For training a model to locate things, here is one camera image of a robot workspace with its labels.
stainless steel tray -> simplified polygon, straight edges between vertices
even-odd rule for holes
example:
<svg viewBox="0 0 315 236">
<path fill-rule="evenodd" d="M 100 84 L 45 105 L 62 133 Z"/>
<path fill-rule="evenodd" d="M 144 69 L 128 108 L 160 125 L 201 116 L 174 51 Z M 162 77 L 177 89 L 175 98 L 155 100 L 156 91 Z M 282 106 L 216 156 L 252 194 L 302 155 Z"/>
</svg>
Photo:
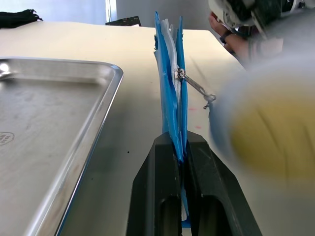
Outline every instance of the stainless steel tray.
<svg viewBox="0 0 315 236">
<path fill-rule="evenodd" d="M 0 58 L 0 235 L 54 235 L 123 77 L 111 64 Z"/>
</svg>

black object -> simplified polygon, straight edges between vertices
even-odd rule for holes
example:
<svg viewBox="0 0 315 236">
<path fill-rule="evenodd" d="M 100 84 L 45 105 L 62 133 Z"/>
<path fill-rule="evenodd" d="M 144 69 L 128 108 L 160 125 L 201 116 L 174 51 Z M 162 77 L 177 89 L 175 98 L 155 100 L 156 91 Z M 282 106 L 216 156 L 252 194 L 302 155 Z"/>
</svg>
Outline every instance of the black object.
<svg viewBox="0 0 315 236">
<path fill-rule="evenodd" d="M 222 37 L 220 37 L 220 41 L 224 44 L 226 44 L 225 38 L 228 37 L 230 34 L 233 34 L 231 31 L 227 31 L 224 33 L 224 35 L 222 35 Z"/>
<path fill-rule="evenodd" d="M 42 19 L 35 14 L 36 11 L 28 9 L 21 12 L 0 12 L 0 28 L 16 28 Z"/>
<path fill-rule="evenodd" d="M 107 26 L 141 26 L 140 19 L 138 16 L 123 18 L 117 21 L 111 21 L 106 23 Z"/>
<path fill-rule="evenodd" d="M 184 180 L 192 236 L 261 236 L 234 174 L 188 132 L 183 173 L 168 133 L 155 139 L 134 179 L 126 236 L 180 236 Z"/>
</svg>

hand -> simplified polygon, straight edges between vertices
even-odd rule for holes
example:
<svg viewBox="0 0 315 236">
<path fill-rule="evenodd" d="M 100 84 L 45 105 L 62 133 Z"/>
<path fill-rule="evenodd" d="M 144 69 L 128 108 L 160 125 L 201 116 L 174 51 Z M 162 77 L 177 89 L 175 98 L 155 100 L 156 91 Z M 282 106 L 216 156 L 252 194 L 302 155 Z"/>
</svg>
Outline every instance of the hand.
<svg viewBox="0 0 315 236">
<path fill-rule="evenodd" d="M 220 35 L 220 37 L 222 37 L 228 31 L 228 29 L 218 22 L 215 17 L 216 15 L 211 12 L 209 15 L 210 26 L 218 35 Z"/>
</svg>

zipper slider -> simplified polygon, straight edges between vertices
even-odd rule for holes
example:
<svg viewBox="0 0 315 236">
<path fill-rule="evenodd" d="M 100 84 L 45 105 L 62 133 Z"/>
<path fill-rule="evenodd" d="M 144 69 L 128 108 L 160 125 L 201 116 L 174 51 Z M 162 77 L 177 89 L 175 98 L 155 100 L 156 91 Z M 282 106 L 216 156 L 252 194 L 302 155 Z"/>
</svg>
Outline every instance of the zipper slider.
<svg viewBox="0 0 315 236">
<path fill-rule="evenodd" d="M 184 69 L 179 68 L 177 71 L 175 71 L 175 79 L 185 80 L 187 83 L 189 83 L 195 90 L 197 90 L 203 96 L 203 98 L 207 101 L 207 105 L 204 106 L 203 109 L 207 109 L 207 107 L 209 107 L 210 103 L 212 103 L 217 98 L 215 94 L 207 93 L 206 90 L 201 85 L 199 85 L 192 78 L 190 78 L 188 75 L 186 75 L 186 72 Z"/>
</svg>

white table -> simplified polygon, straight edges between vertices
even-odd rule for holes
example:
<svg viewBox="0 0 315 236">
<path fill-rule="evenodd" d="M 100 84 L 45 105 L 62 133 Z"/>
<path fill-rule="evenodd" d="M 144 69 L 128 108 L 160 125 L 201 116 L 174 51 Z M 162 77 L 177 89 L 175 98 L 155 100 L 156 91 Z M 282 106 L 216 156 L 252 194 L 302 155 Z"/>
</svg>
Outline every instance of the white table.
<svg viewBox="0 0 315 236">
<path fill-rule="evenodd" d="M 1 57 L 104 61 L 124 71 L 123 82 L 99 139 L 101 146 L 95 150 L 97 158 L 90 162 L 64 235 L 124 236 L 126 233 L 133 179 L 154 139 L 161 134 L 154 34 L 152 28 L 50 22 L 0 30 Z M 185 30 L 184 51 L 187 74 L 210 92 L 220 93 L 233 73 L 243 70 L 208 31 Z M 188 92 L 188 130 L 202 135 L 224 160 L 209 136 L 208 110 L 203 110 L 205 101 L 190 86 Z M 284 190 L 266 187 L 258 178 L 233 168 L 232 171 L 264 235 L 312 234 L 313 201 L 304 199 L 303 204 L 298 205 L 299 199 L 287 197 Z M 40 204 L 32 196 L 13 198 L 6 207 L 11 211 L 0 209 L 0 235 L 3 236 L 22 235 Z M 0 196 L 0 201 L 7 200 Z M 26 210 L 14 202 L 29 207 Z"/>
</svg>

